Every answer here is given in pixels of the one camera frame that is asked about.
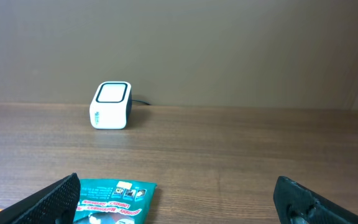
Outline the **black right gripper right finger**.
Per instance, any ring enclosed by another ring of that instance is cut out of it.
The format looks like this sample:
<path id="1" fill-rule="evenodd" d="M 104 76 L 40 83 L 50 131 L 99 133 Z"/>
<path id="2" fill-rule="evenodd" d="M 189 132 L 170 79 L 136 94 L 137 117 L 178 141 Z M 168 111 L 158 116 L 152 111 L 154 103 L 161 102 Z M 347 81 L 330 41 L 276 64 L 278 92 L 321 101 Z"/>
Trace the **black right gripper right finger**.
<path id="1" fill-rule="evenodd" d="M 277 179 L 273 201 L 280 223 L 358 224 L 358 215 L 285 176 Z"/>

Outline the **green 3M gloves pack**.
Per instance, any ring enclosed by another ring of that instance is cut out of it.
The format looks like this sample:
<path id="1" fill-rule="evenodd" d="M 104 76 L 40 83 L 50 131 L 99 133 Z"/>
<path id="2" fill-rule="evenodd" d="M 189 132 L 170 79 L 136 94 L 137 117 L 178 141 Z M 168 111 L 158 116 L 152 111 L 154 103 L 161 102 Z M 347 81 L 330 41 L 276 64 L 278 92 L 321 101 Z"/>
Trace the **green 3M gloves pack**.
<path id="1" fill-rule="evenodd" d="M 156 183 L 119 179 L 81 179 L 75 224 L 144 224 Z"/>

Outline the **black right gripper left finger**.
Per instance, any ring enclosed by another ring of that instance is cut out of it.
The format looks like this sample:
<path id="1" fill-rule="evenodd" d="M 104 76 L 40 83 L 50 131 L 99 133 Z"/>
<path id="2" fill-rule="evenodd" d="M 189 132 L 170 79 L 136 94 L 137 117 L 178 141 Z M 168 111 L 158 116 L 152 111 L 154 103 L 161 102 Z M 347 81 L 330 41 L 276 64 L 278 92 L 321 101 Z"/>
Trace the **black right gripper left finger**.
<path id="1" fill-rule="evenodd" d="M 0 224 L 72 224 L 80 189 L 80 180 L 72 173 L 1 210 Z"/>

